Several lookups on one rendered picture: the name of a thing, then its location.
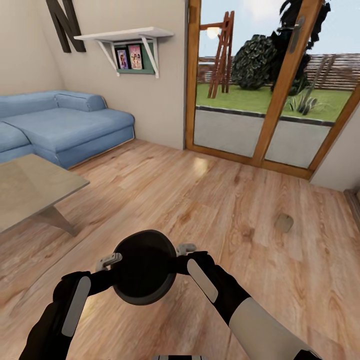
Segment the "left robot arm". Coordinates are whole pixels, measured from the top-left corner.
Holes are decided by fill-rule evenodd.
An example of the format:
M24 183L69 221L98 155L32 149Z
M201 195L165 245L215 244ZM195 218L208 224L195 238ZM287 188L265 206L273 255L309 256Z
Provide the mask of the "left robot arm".
M66 360L87 298L122 282L120 266L108 268L122 259L119 252L111 253L96 261L93 274L77 271L63 276L18 360Z

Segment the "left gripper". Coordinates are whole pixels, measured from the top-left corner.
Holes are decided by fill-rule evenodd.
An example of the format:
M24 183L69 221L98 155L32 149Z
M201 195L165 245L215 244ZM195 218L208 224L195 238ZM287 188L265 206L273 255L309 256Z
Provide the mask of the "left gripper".
M107 290L109 287L122 282L121 269L115 267L113 269L100 271L97 273L101 278L101 286L97 293Z

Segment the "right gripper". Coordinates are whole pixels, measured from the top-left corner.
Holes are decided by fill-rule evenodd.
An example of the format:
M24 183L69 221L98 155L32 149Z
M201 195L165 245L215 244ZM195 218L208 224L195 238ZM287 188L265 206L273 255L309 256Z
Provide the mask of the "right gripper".
M166 273L167 274L177 273L184 275L185 273L182 272L181 263L183 258L185 257L186 257L185 255L181 255L177 257L167 257L165 263Z

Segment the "pillar candle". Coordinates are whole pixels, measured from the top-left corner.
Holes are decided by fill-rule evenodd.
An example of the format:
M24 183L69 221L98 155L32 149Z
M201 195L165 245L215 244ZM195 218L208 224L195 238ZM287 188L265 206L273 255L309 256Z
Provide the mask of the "pillar candle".
M281 232L281 233L287 233L291 227L294 225L295 221L294 219L288 215L288 214L281 214L276 223L275 223L275 228Z

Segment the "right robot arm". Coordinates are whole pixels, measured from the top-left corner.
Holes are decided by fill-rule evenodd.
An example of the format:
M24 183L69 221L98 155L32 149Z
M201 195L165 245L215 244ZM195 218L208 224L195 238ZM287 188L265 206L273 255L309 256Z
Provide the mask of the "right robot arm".
M166 258L167 274L189 275L217 309L250 360L324 360L214 263L208 251L180 243Z

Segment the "cauldron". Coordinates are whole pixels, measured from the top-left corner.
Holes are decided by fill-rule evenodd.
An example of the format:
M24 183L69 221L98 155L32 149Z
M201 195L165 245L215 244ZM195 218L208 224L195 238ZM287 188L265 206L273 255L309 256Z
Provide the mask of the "cauldron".
M120 267L122 282L113 285L117 295L135 306L147 306L164 297L174 284L177 273L166 272L166 259L177 252L166 235L154 229L134 233L115 248L122 260L110 265Z

